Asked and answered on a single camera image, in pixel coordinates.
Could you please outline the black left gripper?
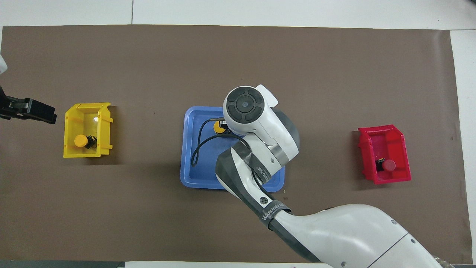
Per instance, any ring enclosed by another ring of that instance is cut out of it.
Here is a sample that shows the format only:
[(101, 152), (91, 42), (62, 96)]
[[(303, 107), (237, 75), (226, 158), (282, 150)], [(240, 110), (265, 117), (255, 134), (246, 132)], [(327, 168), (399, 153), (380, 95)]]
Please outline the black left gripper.
[(57, 119), (54, 107), (31, 98), (23, 100), (9, 97), (5, 95), (2, 87), (0, 87), (0, 117), (5, 120), (32, 119), (48, 124), (55, 124)]

